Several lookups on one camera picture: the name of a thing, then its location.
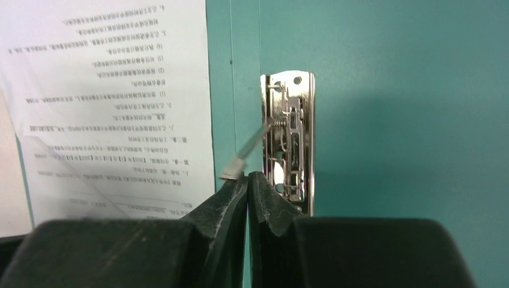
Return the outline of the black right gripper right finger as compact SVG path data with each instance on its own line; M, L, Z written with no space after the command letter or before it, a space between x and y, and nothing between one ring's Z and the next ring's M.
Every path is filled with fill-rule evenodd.
M253 287L475 287L450 233L417 218L310 217L247 184Z

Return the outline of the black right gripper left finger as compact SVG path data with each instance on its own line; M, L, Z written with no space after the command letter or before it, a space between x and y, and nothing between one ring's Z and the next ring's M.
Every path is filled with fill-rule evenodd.
M248 179L178 220L52 220L1 241L2 287L241 287Z

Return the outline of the metal folder clip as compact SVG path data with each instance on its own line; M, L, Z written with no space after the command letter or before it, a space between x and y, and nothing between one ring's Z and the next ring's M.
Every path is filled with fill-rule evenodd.
M219 174L236 180L262 144L262 171L282 198L303 214L315 212L315 75L288 70L260 78L262 125Z

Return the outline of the white paper sheet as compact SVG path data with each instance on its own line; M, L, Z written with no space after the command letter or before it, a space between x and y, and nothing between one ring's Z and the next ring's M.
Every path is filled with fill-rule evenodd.
M214 192L204 1L2 1L1 90L36 225Z

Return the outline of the teal plastic folder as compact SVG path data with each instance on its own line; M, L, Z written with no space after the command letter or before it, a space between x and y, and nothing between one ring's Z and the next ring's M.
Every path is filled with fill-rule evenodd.
M213 194L262 125L261 75L308 71L310 217L437 221L475 287L508 286L507 1L204 2Z

